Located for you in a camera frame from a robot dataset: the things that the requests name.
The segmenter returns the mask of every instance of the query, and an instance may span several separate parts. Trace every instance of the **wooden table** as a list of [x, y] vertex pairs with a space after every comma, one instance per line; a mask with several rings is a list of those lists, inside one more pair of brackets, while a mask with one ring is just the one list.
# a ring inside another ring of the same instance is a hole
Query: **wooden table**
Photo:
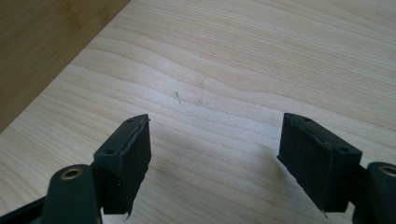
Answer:
[[0, 213], [148, 113], [133, 214], [105, 223], [351, 223], [276, 159], [284, 112], [395, 163], [396, 2], [133, 0], [1, 133]]

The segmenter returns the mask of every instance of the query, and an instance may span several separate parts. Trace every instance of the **black plastic part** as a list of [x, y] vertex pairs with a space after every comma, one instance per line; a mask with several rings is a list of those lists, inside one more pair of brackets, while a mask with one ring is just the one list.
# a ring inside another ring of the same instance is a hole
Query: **black plastic part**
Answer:
[[367, 167], [367, 195], [378, 224], [396, 223], [396, 166], [373, 162]]
[[352, 177], [353, 189], [350, 195], [350, 201], [355, 205], [352, 223], [354, 224], [377, 224], [373, 207], [369, 201], [367, 189], [368, 172], [360, 167], [358, 172]]
[[361, 151], [312, 119], [285, 114], [278, 159], [323, 212], [345, 212]]
[[41, 217], [44, 200], [45, 198], [40, 198], [0, 217], [0, 224], [34, 223]]
[[68, 166], [52, 176], [41, 223], [101, 223], [93, 173], [89, 165]]
[[93, 156], [104, 213], [131, 214], [151, 159], [149, 116], [125, 120]]

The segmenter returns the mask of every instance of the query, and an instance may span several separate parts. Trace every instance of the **small hole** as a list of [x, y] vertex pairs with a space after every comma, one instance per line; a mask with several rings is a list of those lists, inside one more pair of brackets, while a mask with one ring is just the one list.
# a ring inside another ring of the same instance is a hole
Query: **small hole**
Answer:
[[379, 170], [385, 173], [386, 175], [391, 175], [396, 177], [396, 168], [392, 166], [380, 166]]
[[114, 154], [115, 152], [116, 152], [116, 150], [114, 150], [114, 149], [106, 150], [106, 154]]
[[61, 178], [64, 180], [74, 179], [82, 174], [81, 169], [72, 168], [62, 173]]
[[348, 152], [349, 151], [349, 148], [347, 148], [347, 147], [340, 147], [339, 149], [341, 151], [344, 151], [344, 152]]

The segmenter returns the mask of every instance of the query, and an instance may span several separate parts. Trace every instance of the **clamp jaw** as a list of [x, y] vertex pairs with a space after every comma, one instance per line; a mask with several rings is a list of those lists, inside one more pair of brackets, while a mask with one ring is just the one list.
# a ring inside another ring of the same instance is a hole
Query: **clamp jaw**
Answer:
[[360, 166], [361, 151], [312, 119], [285, 114], [278, 159], [323, 212], [355, 205], [355, 224], [396, 223], [396, 166]]
[[0, 224], [98, 224], [101, 208], [104, 214], [131, 215], [151, 159], [149, 116], [125, 120], [93, 157], [91, 165], [55, 173], [46, 197], [0, 217]]

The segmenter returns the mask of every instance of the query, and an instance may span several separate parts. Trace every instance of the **wood grain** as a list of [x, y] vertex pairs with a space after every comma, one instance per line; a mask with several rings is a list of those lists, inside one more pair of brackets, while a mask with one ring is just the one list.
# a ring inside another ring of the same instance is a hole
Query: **wood grain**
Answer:
[[0, 2], [0, 132], [128, 2]]
[[351, 223], [326, 218], [276, 160], [284, 112], [395, 163], [392, 0], [135, 0], [0, 135], [0, 213], [46, 193], [129, 117], [153, 158], [128, 220]]

